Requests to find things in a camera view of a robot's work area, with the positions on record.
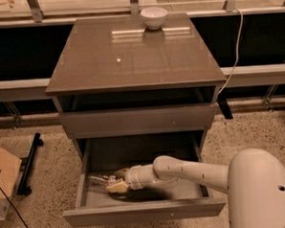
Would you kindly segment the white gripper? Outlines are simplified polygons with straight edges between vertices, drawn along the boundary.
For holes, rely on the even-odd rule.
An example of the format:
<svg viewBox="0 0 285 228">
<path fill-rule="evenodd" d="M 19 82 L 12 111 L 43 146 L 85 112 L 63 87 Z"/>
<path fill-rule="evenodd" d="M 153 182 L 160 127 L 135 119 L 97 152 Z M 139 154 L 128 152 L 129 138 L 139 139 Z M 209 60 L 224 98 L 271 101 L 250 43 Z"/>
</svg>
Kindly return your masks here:
<svg viewBox="0 0 285 228">
<path fill-rule="evenodd" d="M 118 179 L 116 182 L 110 183 L 106 187 L 106 191 L 110 194 L 123 194 L 129 191 L 129 188 L 132 191 L 136 191 L 143 188 L 143 183 L 139 178 L 139 172 L 141 171 L 142 166 L 137 165 L 133 168 L 124 168 L 117 170 L 114 175 L 116 177 L 124 178 Z"/>
</svg>

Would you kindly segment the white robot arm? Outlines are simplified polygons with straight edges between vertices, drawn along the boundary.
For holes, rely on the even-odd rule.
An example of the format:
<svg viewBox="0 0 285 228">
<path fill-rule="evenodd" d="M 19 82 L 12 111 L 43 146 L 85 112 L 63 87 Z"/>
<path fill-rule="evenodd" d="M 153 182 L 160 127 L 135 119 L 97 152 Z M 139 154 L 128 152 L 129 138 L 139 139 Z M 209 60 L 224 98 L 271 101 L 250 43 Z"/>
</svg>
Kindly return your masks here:
<svg viewBox="0 0 285 228">
<path fill-rule="evenodd" d="M 285 168 L 264 149 L 244 149 L 226 166 L 158 156 L 107 179 L 111 194 L 196 181 L 228 196 L 230 228 L 285 228 Z"/>
</svg>

